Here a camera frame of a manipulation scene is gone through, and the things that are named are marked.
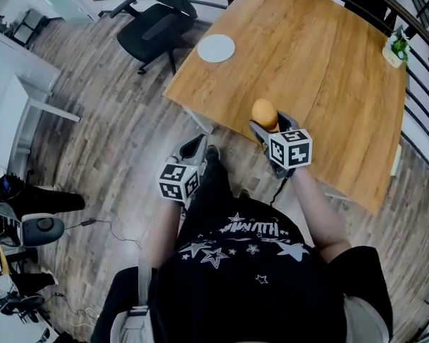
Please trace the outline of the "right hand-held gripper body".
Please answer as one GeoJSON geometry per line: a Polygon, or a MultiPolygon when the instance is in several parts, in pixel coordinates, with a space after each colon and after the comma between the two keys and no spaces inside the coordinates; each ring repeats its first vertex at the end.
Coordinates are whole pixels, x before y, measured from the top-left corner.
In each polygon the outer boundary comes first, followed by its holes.
{"type": "Polygon", "coordinates": [[[306,129],[265,131],[262,137],[265,156],[276,178],[290,177],[296,168],[311,164],[312,138],[306,129]]]}

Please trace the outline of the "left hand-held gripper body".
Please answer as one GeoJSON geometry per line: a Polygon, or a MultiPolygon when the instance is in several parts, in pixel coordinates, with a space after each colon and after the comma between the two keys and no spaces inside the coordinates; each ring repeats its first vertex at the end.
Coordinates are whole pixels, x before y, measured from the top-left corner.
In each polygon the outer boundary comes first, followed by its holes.
{"type": "Polygon", "coordinates": [[[202,162],[203,156],[168,156],[158,173],[158,187],[162,198],[185,204],[200,186],[202,162]]]}

